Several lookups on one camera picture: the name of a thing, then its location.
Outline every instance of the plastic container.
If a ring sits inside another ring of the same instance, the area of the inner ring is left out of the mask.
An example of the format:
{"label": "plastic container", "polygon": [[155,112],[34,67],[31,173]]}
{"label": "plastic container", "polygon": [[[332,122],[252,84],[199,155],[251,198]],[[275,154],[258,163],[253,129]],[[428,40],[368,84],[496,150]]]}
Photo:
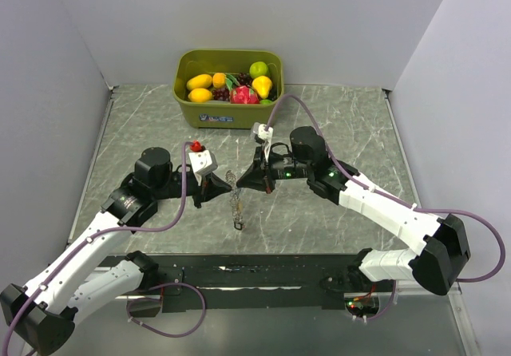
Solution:
{"label": "plastic container", "polygon": [[186,53],[177,67],[174,97],[179,102],[184,119],[196,128],[250,129],[255,122],[267,122],[275,107],[271,105],[233,105],[229,102],[209,101],[194,103],[188,100],[186,82],[199,74],[248,73],[250,65],[263,61],[270,69],[277,95],[283,94],[284,79],[280,58],[258,50],[192,50]]}

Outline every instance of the white wall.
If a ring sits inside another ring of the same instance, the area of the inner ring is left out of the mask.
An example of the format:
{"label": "white wall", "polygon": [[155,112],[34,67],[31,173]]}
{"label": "white wall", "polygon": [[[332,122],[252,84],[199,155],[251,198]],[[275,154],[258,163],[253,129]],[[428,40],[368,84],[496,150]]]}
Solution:
{"label": "white wall", "polygon": [[63,0],[110,85],[173,81],[189,49],[269,49],[287,83],[394,88],[442,0]]}
{"label": "white wall", "polygon": [[[391,94],[398,128],[427,207],[486,217],[511,247],[511,0],[444,0]],[[486,273],[497,245],[468,224],[472,260]],[[511,353],[511,267],[464,285],[484,355]]]}
{"label": "white wall", "polygon": [[0,25],[2,290],[64,249],[109,92],[60,0],[0,0]]}

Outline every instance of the bin label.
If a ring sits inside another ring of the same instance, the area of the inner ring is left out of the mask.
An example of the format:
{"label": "bin label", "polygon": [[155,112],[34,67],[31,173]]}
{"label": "bin label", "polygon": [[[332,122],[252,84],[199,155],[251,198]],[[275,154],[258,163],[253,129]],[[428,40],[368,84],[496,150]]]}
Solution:
{"label": "bin label", "polygon": [[200,114],[199,119],[201,122],[234,122],[233,117],[214,117],[208,114]]}

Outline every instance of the marble table top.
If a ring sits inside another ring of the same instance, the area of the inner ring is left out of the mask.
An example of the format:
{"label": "marble table top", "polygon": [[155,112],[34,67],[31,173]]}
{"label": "marble table top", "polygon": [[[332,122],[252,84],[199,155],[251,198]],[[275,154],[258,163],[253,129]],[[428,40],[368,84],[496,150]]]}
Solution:
{"label": "marble table top", "polygon": [[[384,93],[377,88],[288,85],[319,122],[336,157],[354,165],[380,187],[413,202],[403,160]],[[288,143],[295,127],[310,125],[307,114],[288,101],[278,114],[274,142]],[[194,129],[181,115],[171,85],[123,85],[113,91],[113,106],[101,140],[85,198],[71,239],[87,227],[109,193],[133,170],[144,149],[161,146],[180,163],[180,146],[199,140],[216,155],[216,174],[227,170],[241,176],[252,162],[255,143],[248,130]],[[246,228],[232,226],[229,196],[220,196],[195,209],[188,198],[183,218],[171,230],[136,234],[115,254],[141,250],[148,254],[211,253],[356,253],[363,248],[399,249],[405,245],[356,212],[320,199],[305,180],[279,182],[271,195],[243,190]],[[146,227],[171,221],[179,200],[160,202],[159,212]]]}

